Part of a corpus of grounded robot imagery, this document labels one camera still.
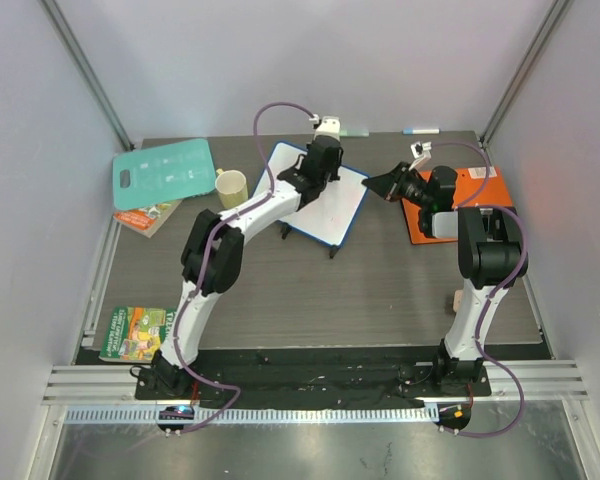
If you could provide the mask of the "blue framed whiteboard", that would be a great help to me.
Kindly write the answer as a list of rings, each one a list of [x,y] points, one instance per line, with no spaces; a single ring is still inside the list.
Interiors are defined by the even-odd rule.
[[[305,153],[303,148],[284,141],[276,143],[268,161],[272,173],[277,175],[291,167],[301,153]],[[368,175],[342,165],[339,176],[340,180],[330,182],[317,200],[299,212],[283,217],[280,222],[329,247],[341,248],[366,196],[367,187],[362,181]],[[260,194],[269,187],[268,176],[263,171],[251,196]]]

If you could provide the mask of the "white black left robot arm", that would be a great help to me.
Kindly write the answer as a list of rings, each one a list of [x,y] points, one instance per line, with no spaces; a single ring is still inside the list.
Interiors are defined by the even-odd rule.
[[[191,391],[194,375],[188,368],[197,358],[201,334],[215,303],[240,275],[244,246],[339,180],[342,157],[338,137],[316,134],[291,167],[269,176],[270,188],[264,193],[233,209],[205,210],[198,215],[181,256],[184,283],[175,322],[151,363],[154,387],[173,399]]]

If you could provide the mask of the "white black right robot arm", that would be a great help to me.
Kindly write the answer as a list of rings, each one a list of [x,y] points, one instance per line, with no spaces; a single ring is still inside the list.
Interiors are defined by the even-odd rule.
[[[450,330],[441,340],[429,378],[452,395],[479,380],[484,340],[501,300],[526,273],[528,253],[520,218],[512,208],[454,205],[458,173],[434,168],[427,178],[401,162],[362,184],[384,200],[419,208],[418,228],[430,239],[455,239],[463,290]]]

